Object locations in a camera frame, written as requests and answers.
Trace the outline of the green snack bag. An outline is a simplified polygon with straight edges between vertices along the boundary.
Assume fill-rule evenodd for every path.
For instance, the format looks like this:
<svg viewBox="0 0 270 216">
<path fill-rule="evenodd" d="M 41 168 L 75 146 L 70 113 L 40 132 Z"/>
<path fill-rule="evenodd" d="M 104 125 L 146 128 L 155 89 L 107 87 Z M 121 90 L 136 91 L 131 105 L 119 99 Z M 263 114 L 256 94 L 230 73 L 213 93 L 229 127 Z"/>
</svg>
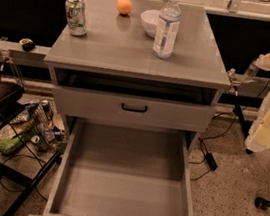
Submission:
<svg viewBox="0 0 270 216">
<path fill-rule="evenodd" d="M 5 138 L 0 142 L 0 153 L 3 155 L 11 155 L 19 148 L 22 148 L 31 138 L 28 133 L 21 133 L 12 138 Z"/>
</svg>

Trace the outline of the grey drawer cabinet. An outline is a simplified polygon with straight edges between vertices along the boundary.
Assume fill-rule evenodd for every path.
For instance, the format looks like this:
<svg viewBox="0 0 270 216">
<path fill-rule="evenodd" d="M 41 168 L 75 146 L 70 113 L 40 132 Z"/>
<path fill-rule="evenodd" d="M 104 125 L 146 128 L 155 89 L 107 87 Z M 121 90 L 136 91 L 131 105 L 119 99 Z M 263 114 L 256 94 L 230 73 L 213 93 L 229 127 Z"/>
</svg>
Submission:
<svg viewBox="0 0 270 216">
<path fill-rule="evenodd" d="M 44 58 L 53 87 L 215 108 L 229 80 L 205 10 L 193 5 L 181 8 L 173 53 L 160 59 L 153 54 L 154 42 L 143 30 L 140 17 L 145 10 L 160 9 L 161 3 L 134 0 L 132 13 L 125 18 L 116 11 L 116 1 L 85 0 L 88 33 L 80 37 L 68 31 L 60 34 Z M 203 133 L 177 131 L 184 131 L 190 146 Z"/>
</svg>

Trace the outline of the green soda can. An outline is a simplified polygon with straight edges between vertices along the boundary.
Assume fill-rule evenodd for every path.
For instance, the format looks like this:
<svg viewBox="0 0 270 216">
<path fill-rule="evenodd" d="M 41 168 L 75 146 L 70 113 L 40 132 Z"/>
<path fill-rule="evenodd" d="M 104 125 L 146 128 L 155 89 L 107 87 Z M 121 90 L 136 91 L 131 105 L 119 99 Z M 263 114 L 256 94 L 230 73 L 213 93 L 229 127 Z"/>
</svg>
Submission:
<svg viewBox="0 0 270 216">
<path fill-rule="evenodd" d="M 84 0 L 66 0 L 66 20 L 71 35 L 81 36 L 87 33 Z"/>
</svg>

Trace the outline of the metal clamp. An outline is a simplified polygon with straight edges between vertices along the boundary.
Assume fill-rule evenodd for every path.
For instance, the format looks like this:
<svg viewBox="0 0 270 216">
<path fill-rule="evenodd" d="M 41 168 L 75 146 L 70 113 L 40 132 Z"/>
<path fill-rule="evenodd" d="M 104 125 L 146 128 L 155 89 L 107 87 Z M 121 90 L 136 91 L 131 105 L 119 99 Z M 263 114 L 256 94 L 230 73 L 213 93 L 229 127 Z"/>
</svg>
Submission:
<svg viewBox="0 0 270 216">
<path fill-rule="evenodd" d="M 235 68 L 232 68 L 227 72 L 228 74 L 228 79 L 230 81 L 230 88 L 229 88 L 229 93 L 234 93 L 235 96 L 238 96 L 239 92 L 239 86 L 241 86 L 241 82 L 238 80 L 236 77 L 236 70 Z"/>
</svg>

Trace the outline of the clear plastic water bottle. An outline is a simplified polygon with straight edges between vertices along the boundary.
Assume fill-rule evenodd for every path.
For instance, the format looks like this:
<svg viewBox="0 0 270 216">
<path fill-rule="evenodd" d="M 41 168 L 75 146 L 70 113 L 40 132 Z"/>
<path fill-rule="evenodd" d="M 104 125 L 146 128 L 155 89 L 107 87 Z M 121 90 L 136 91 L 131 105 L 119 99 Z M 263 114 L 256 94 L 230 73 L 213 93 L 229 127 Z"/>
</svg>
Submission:
<svg viewBox="0 0 270 216">
<path fill-rule="evenodd" d="M 156 57 L 166 59 L 173 53 L 181 13 L 178 0 L 168 0 L 160 10 L 153 45 Z"/>
</svg>

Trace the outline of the small background water bottle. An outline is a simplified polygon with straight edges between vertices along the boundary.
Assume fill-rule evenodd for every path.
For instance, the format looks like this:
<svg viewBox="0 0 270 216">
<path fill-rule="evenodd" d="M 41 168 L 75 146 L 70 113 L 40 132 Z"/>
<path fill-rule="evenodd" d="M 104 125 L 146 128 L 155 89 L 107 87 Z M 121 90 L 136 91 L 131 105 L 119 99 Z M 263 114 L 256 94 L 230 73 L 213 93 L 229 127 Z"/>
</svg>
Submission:
<svg viewBox="0 0 270 216">
<path fill-rule="evenodd" d="M 243 79 L 242 79 L 243 82 L 250 83 L 258 72 L 259 72 L 259 68 L 256 65 L 256 60 L 253 60 L 251 64 L 247 67 L 246 72 L 244 72 Z"/>
</svg>

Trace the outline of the open grey bottom drawer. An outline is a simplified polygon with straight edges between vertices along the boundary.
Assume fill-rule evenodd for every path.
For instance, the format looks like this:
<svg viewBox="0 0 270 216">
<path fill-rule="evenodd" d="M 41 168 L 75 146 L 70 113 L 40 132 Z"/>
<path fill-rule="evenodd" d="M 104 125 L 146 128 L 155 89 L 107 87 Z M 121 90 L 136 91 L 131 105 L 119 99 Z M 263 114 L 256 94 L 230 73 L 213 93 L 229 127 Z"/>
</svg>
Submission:
<svg viewBox="0 0 270 216">
<path fill-rule="evenodd" d="M 185 136 L 77 119 L 37 216 L 194 216 Z"/>
</svg>

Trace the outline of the black stand leg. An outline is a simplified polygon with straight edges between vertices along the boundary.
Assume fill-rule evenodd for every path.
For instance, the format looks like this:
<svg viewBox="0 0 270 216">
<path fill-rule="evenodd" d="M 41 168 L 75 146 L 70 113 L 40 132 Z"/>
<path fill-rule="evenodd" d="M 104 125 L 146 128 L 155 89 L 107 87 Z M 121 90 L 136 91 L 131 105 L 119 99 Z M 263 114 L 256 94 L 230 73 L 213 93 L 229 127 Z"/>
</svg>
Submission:
<svg viewBox="0 0 270 216">
<path fill-rule="evenodd" d="M 245 120 L 245 117 L 243 115 L 243 110 L 241 108 L 241 104 L 240 104 L 240 99 L 238 96 L 236 96 L 234 98 L 234 109 L 233 109 L 233 112 L 235 115 L 238 116 L 238 120 L 239 120 L 239 123 L 241 125 L 241 130 L 242 130 L 242 133 L 244 135 L 244 138 L 247 138 L 248 137 L 248 133 L 249 133 L 249 123 Z"/>
</svg>

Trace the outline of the black chair caster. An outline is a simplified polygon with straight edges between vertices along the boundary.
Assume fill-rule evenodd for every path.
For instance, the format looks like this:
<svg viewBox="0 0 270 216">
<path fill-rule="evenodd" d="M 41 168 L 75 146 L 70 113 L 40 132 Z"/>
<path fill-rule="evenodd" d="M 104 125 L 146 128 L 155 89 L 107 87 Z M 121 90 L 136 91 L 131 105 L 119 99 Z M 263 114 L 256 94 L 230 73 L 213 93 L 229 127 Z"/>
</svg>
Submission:
<svg viewBox="0 0 270 216">
<path fill-rule="evenodd" d="M 267 199 L 257 197 L 254 201 L 254 205 L 261 209 L 261 210 L 267 210 L 270 208 L 270 201 L 267 201 Z"/>
</svg>

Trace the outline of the orange fruit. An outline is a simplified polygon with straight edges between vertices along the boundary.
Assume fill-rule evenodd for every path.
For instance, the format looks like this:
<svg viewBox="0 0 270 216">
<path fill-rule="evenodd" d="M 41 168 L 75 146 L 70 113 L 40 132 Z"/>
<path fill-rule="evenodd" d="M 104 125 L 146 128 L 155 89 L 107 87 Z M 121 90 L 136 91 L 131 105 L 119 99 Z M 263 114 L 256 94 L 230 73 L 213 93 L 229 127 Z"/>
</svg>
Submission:
<svg viewBox="0 0 270 216">
<path fill-rule="evenodd" d="M 131 0 L 118 0 L 116 7 L 121 15 L 128 15 L 132 10 L 132 2 Z"/>
</svg>

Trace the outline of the black tape measure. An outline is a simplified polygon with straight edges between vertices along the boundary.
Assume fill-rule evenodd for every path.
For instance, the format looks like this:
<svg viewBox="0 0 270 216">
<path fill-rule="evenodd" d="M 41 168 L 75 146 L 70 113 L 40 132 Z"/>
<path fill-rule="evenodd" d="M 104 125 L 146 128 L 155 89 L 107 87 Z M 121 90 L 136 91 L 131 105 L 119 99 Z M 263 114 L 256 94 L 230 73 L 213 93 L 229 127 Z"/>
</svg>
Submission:
<svg viewBox="0 0 270 216">
<path fill-rule="evenodd" d="M 23 51 L 27 51 L 27 52 L 30 52 L 36 47 L 36 44 L 34 43 L 34 41 L 29 38 L 21 39 L 19 44 L 23 48 Z"/>
</svg>

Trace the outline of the black power adapter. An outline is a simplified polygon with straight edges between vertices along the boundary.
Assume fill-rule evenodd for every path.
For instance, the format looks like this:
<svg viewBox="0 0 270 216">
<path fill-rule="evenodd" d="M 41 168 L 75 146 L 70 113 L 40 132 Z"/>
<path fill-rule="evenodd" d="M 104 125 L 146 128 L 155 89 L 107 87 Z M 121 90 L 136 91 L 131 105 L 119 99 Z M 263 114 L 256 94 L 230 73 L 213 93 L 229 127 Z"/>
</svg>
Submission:
<svg viewBox="0 0 270 216">
<path fill-rule="evenodd" d="M 214 156 L 210 152 L 206 154 L 205 159 L 208 162 L 208 166 L 212 171 L 217 169 L 217 163 L 215 162 Z"/>
</svg>

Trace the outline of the white ceramic bowl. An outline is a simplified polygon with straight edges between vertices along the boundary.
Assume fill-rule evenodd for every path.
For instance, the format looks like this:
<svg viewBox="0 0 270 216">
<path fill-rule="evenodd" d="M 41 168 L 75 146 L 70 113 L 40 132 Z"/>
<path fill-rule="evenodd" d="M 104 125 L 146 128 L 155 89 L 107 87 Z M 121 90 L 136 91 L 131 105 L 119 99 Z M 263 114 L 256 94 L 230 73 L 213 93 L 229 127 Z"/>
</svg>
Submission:
<svg viewBox="0 0 270 216">
<path fill-rule="evenodd" d="M 150 37 L 154 37 L 157 32 L 159 11 L 153 9 L 145 10 L 141 13 L 140 19 L 145 33 Z"/>
</svg>

